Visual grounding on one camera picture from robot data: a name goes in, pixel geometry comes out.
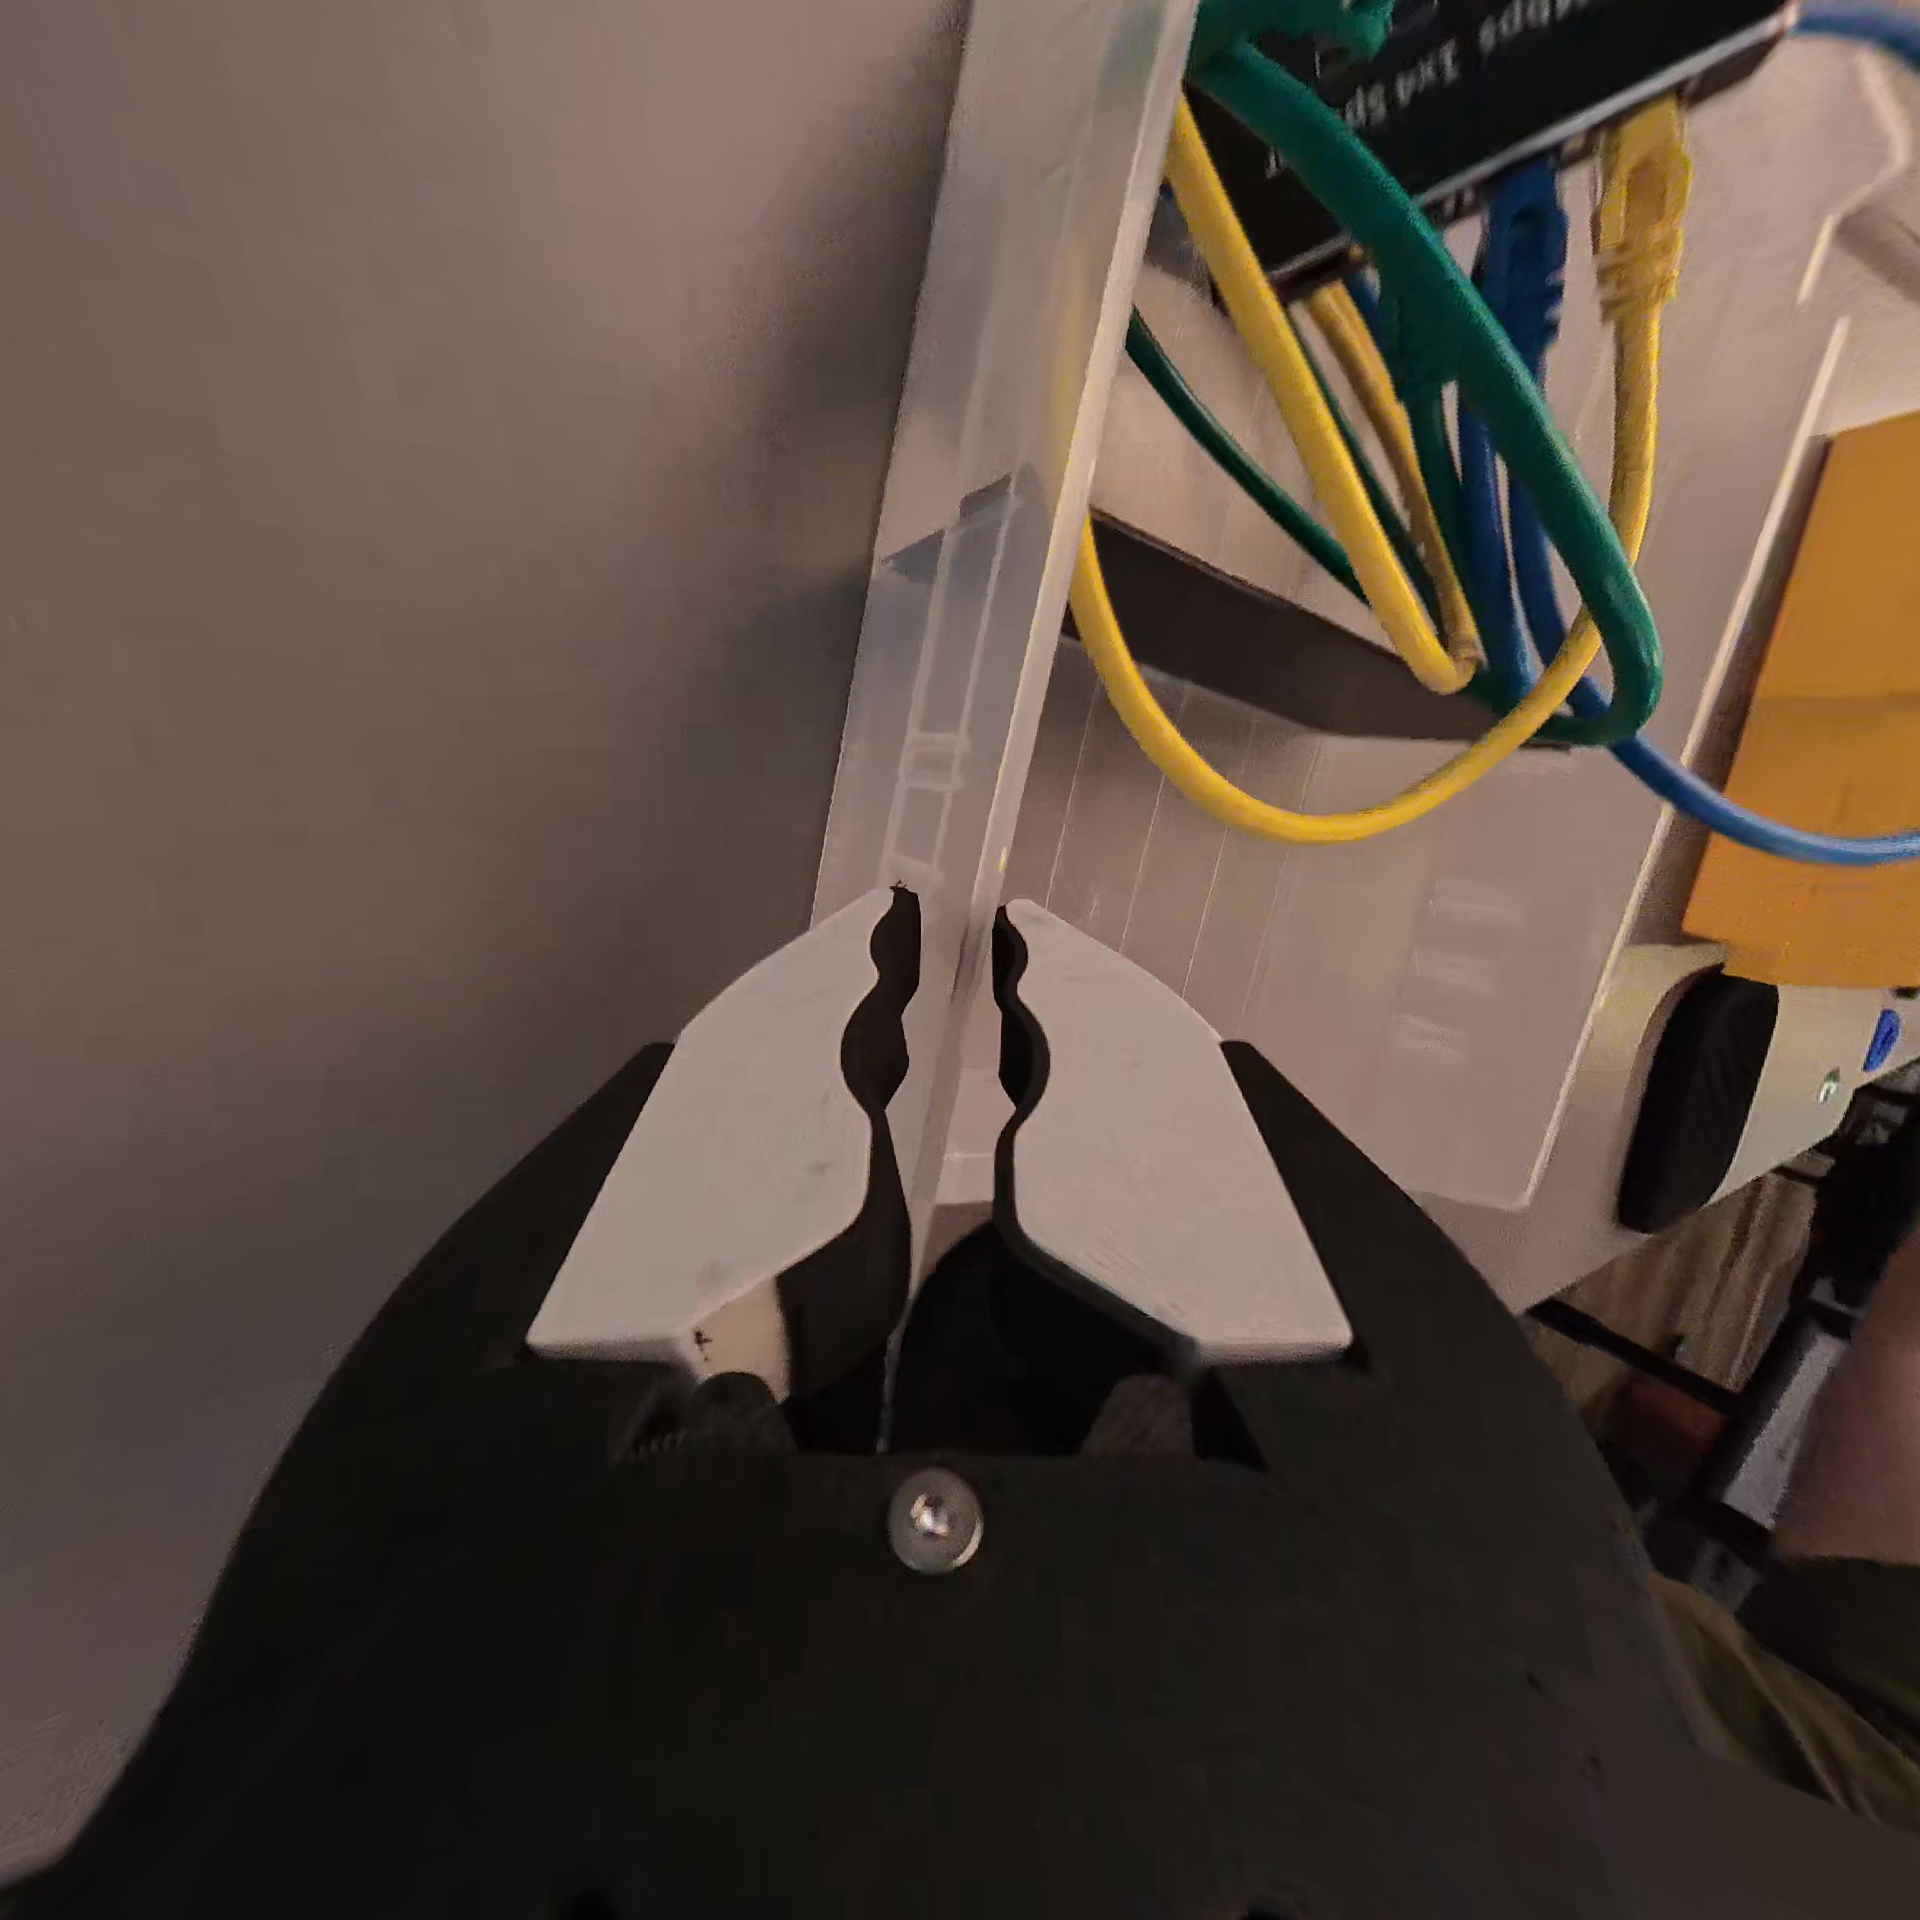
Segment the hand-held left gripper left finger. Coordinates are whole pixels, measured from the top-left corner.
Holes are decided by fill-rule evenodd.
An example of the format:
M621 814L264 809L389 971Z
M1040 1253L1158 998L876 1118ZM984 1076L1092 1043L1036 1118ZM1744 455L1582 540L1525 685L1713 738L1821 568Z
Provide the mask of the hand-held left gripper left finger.
M528 1349L746 1371L777 1402L871 1371L910 1276L889 1105L918 984L920 900L895 886L725 986L671 1044Z

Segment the black ethernet splitter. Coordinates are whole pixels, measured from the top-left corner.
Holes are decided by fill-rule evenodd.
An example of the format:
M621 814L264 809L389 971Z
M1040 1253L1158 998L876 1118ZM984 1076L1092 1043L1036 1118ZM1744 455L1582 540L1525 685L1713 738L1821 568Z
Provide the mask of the black ethernet splitter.
M1744 82L1788 4L1201 4L1190 111L1267 279L1308 291L1362 264L1372 219L1301 174L1263 125L1206 90L1229 30L1302 86L1434 227L1527 159L1572 163L1634 111Z

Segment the clear plastic bin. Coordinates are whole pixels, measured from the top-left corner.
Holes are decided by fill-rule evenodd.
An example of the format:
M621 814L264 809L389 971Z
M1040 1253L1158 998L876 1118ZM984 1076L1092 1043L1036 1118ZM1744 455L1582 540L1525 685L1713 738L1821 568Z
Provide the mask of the clear plastic bin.
M816 920L861 883L899 883L920 900L909 1073L889 1105L910 1212L933 1206L943 1171L1196 14L972 4L967 23L812 894ZM1263 125L1352 227L1379 219L1376 264L1425 310L1444 369L1572 562L1599 639L1621 646L1622 721L1649 721L1647 594L1436 232L1341 122L1234 30L1201 86Z

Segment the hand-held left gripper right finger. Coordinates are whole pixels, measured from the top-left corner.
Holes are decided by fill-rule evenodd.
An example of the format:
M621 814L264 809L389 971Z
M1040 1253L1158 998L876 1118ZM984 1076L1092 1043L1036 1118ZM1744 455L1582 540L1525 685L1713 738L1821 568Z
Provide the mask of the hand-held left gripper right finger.
M1047 909L994 932L996 1223L1179 1369L1330 1363L1352 1321L1184 997Z

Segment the person's right forearm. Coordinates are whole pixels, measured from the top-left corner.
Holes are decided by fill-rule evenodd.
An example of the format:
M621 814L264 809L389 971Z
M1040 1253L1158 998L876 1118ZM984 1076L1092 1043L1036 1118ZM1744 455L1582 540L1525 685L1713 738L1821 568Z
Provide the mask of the person's right forearm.
M1917 1563L1917 1295L1893 1281L1815 1402L1773 1550L1788 1563Z

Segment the yellow plastic bin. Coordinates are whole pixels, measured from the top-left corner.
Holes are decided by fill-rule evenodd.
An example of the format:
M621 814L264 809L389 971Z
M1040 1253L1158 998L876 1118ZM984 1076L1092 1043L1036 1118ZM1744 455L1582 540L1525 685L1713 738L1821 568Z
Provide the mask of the yellow plastic bin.
M1788 830L1917 834L1913 410L1825 455L1726 791ZM1685 935L1773 986L1913 988L1917 862L1809 865L1713 834Z

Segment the person's olive trousers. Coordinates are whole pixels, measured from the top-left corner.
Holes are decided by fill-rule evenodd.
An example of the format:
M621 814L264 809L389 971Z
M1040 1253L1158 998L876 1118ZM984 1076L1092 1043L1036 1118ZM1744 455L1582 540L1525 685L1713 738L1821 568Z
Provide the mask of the person's olive trousers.
M1659 1572L1649 1590L1711 1755L1917 1835L1917 1568L1773 1563L1741 1611Z

